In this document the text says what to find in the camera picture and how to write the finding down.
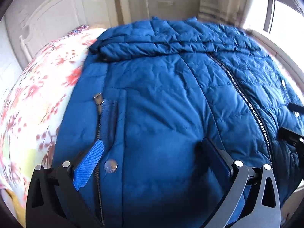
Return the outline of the blue puffer jacket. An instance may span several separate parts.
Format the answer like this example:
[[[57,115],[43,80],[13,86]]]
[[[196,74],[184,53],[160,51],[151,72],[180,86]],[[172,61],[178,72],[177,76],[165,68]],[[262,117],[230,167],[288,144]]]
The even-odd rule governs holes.
[[[224,195],[202,141],[247,166],[271,165],[284,203],[302,157],[278,139],[303,133],[301,100],[244,32],[197,19],[153,18],[110,28],[89,48],[53,158],[97,138],[104,153],[79,192],[104,227],[199,227]]]

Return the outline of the floral bed blanket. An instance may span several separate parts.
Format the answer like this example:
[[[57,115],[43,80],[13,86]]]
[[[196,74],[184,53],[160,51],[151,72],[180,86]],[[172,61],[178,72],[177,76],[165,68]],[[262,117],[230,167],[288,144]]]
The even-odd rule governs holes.
[[[1,197],[21,226],[34,167],[51,167],[88,48],[103,32],[99,26],[79,26],[42,47],[1,105]]]

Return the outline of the patterned window curtain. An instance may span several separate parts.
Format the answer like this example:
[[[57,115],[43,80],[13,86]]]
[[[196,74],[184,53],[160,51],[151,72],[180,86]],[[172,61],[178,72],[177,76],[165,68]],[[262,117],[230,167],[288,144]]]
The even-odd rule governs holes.
[[[200,0],[197,19],[241,27],[248,0]]]

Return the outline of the white bed headboard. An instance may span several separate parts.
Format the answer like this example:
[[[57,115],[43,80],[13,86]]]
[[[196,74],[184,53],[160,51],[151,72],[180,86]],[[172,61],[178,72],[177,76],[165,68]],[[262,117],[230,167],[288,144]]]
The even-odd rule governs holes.
[[[4,17],[22,68],[47,43],[80,25],[110,28],[131,21],[128,0],[13,0]]]

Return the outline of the wall power socket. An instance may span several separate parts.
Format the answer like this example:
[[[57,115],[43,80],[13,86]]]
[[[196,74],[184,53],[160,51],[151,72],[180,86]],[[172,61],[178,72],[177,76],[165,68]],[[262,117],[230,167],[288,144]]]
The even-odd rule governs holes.
[[[158,1],[157,5],[159,8],[169,8],[174,6],[174,2],[173,1]]]

